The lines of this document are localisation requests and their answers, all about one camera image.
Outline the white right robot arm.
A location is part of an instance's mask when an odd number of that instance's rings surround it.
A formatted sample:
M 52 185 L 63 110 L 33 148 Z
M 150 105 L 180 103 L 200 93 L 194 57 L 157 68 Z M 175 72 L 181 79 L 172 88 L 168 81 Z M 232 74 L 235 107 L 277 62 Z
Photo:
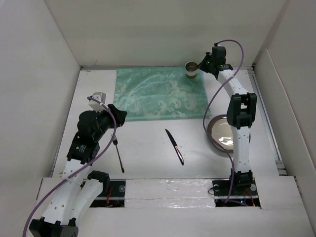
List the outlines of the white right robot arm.
M 248 92 L 236 78 L 230 64 L 226 63 L 226 48 L 218 42 L 214 44 L 211 52 L 206 52 L 198 68 L 205 73 L 215 76 L 221 84 L 214 94 L 217 96 L 221 89 L 225 89 L 230 96 L 230 102 L 226 113 L 228 124 L 231 126 L 234 140 L 233 156 L 229 156 L 232 164 L 231 174 L 228 182 L 229 199 L 233 193 L 240 194 L 250 187 L 253 181 L 249 160 L 250 129 L 255 121 L 257 96 Z

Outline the dark metal fork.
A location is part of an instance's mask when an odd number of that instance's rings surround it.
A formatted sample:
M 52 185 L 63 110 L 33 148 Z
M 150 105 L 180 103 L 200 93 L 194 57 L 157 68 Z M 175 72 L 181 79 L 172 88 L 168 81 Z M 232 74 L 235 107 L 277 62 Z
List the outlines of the dark metal fork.
M 114 144 L 114 146 L 116 147 L 116 151 L 117 151 L 117 155 L 118 155 L 118 158 L 119 158 L 119 163 L 120 163 L 121 172 L 122 172 L 122 173 L 125 173 L 125 169 L 124 169 L 124 166 L 123 166 L 123 163 L 122 163 L 120 154 L 119 154 L 118 140 L 117 140 L 117 137 L 116 137 L 115 135 L 113 136 L 113 144 Z

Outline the metal cup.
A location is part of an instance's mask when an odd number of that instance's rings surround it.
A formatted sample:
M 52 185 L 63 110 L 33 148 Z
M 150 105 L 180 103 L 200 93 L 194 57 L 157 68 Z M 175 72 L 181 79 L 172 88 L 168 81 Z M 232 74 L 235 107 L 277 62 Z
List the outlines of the metal cup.
M 189 79 L 195 79 L 198 75 L 198 64 L 196 62 L 188 62 L 185 65 L 186 77 Z

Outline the round metal plate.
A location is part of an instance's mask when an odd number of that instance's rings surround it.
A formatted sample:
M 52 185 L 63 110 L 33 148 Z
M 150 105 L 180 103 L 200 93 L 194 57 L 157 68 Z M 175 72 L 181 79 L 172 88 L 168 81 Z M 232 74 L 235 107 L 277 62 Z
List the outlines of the round metal plate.
M 215 116 L 208 124 L 209 141 L 220 151 L 234 153 L 234 139 L 232 127 L 226 115 Z

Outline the green satin placemat cloth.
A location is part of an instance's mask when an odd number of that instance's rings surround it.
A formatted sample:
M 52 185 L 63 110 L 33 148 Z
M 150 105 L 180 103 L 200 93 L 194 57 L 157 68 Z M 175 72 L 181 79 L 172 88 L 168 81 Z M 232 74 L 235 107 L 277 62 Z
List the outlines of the green satin placemat cloth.
M 200 119 L 208 102 L 201 73 L 190 79 L 183 67 L 117 70 L 114 105 L 126 121 Z

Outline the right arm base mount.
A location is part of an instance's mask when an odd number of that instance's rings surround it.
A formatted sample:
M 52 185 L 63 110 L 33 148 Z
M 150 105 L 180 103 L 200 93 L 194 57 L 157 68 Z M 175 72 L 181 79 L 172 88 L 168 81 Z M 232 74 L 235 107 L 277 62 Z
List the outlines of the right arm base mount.
M 249 187 L 232 188 L 227 202 L 230 190 L 230 181 L 228 179 L 213 180 L 212 187 L 208 193 L 214 197 L 216 207 L 260 207 L 259 195 L 255 180 Z

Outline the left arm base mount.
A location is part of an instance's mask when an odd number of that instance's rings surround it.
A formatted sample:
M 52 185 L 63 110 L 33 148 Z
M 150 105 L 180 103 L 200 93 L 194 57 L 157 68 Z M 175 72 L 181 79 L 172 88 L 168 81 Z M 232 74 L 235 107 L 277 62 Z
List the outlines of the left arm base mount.
M 101 193 L 90 205 L 91 208 L 121 208 L 125 206 L 126 180 L 110 180 L 106 192 Z

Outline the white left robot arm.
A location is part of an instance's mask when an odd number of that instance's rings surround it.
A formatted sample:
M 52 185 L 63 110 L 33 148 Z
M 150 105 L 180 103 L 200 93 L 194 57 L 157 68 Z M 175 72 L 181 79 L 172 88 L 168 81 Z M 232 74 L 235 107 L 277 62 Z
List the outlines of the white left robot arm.
M 91 111 L 80 114 L 77 132 L 67 154 L 62 181 L 49 191 L 36 205 L 53 194 L 53 198 L 39 219 L 34 219 L 32 210 L 23 229 L 35 237 L 76 237 L 79 228 L 76 222 L 88 210 L 94 199 L 110 191 L 107 173 L 90 171 L 92 164 L 104 153 L 99 141 L 108 129 L 116 130 L 123 126 L 126 111 L 113 104 L 105 106 L 97 103 Z

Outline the black table knife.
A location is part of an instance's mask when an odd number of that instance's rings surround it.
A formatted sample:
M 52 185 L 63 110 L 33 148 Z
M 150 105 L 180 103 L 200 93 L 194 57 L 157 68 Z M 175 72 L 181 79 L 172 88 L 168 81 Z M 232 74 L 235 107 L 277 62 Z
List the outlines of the black table knife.
M 180 151 L 178 149 L 178 145 L 177 145 L 176 141 L 174 140 L 174 138 L 173 138 L 172 134 L 169 132 L 169 130 L 165 129 L 165 131 L 166 131 L 167 136 L 169 137 L 170 142 L 171 142 L 171 144 L 172 144 L 172 146 L 173 146 L 173 148 L 174 148 L 174 150 L 175 150 L 175 152 L 177 154 L 177 157 L 180 160 L 181 165 L 183 166 L 185 164 L 184 158 L 183 158 L 182 154 L 180 153 Z

